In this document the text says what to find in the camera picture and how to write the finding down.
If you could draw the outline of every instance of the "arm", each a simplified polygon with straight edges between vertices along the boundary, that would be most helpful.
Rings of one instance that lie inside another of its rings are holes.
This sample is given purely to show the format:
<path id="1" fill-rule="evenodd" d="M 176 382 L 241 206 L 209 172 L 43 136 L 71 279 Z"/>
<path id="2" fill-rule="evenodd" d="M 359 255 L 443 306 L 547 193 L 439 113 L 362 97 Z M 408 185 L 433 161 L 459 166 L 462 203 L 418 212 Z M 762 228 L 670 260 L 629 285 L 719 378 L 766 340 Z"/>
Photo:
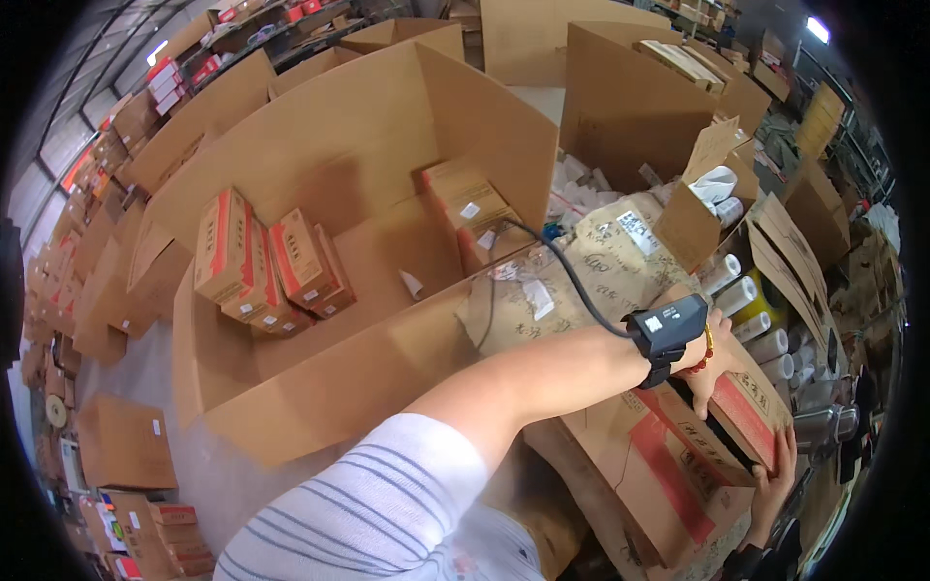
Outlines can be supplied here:
<path id="1" fill-rule="evenodd" d="M 687 373 L 695 409 L 707 416 L 713 384 L 738 364 L 724 348 L 730 320 L 713 310 L 708 324 L 716 352 L 708 367 Z M 704 356 L 704 334 L 686 345 L 672 366 L 678 373 Z M 600 326 L 544 337 L 489 357 L 450 377 L 407 407 L 456 429 L 477 448 L 490 471 L 497 468 L 513 438 L 527 424 L 584 409 L 638 386 L 649 361 L 631 340 Z"/>

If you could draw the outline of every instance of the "ceiling light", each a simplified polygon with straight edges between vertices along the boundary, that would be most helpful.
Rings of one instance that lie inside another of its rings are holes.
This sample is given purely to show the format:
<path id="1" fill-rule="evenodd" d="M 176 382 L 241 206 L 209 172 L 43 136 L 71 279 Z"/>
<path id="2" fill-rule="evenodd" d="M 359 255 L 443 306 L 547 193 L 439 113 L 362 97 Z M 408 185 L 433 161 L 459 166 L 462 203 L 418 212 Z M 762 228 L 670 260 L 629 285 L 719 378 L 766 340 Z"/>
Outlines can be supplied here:
<path id="1" fill-rule="evenodd" d="M 821 43 L 828 44 L 830 42 L 830 31 L 827 30 L 827 27 L 824 26 L 820 20 L 817 20 L 813 16 L 807 19 L 807 30 L 814 33 Z"/>

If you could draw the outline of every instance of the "shirt sleeve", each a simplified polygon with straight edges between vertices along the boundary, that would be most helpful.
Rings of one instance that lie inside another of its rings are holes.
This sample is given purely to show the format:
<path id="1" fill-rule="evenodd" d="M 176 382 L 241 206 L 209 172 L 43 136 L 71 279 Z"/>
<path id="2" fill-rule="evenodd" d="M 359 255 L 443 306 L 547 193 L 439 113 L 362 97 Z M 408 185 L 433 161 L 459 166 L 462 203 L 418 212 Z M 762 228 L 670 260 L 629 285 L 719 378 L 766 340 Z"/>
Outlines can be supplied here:
<path id="1" fill-rule="evenodd" d="M 484 460 L 446 424 L 400 414 L 263 509 L 218 578 L 356 579 L 423 566 L 487 484 Z"/>

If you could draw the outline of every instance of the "forearm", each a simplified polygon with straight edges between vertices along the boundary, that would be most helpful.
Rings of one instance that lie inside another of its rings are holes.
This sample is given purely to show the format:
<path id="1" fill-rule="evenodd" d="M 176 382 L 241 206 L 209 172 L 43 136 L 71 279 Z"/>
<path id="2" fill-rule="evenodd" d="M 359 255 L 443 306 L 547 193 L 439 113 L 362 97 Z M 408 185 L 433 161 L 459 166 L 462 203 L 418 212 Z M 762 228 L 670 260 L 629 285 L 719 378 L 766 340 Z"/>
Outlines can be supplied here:
<path id="1" fill-rule="evenodd" d="M 703 355 L 703 339 L 688 344 L 677 372 Z M 465 369 L 406 411 L 457 429 L 497 467 L 525 425 L 562 416 L 630 390 L 650 369 L 629 339 L 600 326 L 544 337 Z"/>

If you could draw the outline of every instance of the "white label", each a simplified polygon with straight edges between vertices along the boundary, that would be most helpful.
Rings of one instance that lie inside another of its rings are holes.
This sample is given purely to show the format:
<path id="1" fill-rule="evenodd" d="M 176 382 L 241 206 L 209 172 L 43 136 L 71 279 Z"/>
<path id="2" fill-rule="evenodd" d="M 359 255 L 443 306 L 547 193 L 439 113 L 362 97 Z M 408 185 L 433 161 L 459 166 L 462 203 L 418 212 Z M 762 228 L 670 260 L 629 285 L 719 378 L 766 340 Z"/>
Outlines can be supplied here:
<path id="1" fill-rule="evenodd" d="M 481 235 L 481 238 L 478 239 L 478 245 L 481 246 L 484 250 L 490 250 L 491 246 L 494 245 L 494 241 L 497 239 L 497 235 L 493 230 L 489 230 Z"/>
<path id="2" fill-rule="evenodd" d="M 541 280 L 536 279 L 535 281 L 523 283 L 523 288 L 524 294 L 526 294 L 526 300 L 528 300 L 535 309 L 533 313 L 533 319 L 535 321 L 545 317 L 555 309 L 555 303 L 552 302 L 552 297 L 549 291 L 546 290 L 546 285 L 543 284 Z"/>
<path id="3" fill-rule="evenodd" d="M 649 227 L 645 225 L 645 222 L 633 214 L 632 210 L 617 218 L 617 222 L 623 230 L 627 231 L 633 242 L 639 246 L 639 249 L 642 250 L 643 254 L 646 256 L 651 255 L 659 249 L 660 244 L 658 240 L 656 240 L 656 237 L 652 235 L 652 232 L 649 230 Z"/>
<path id="4" fill-rule="evenodd" d="M 478 205 L 475 202 L 468 202 L 468 205 L 466 205 L 465 208 L 462 209 L 462 211 L 458 213 L 458 215 L 462 216 L 463 218 L 467 220 L 470 220 L 474 218 L 475 216 L 478 216 L 478 212 L 480 211 L 481 211 L 481 208 L 478 207 Z"/>

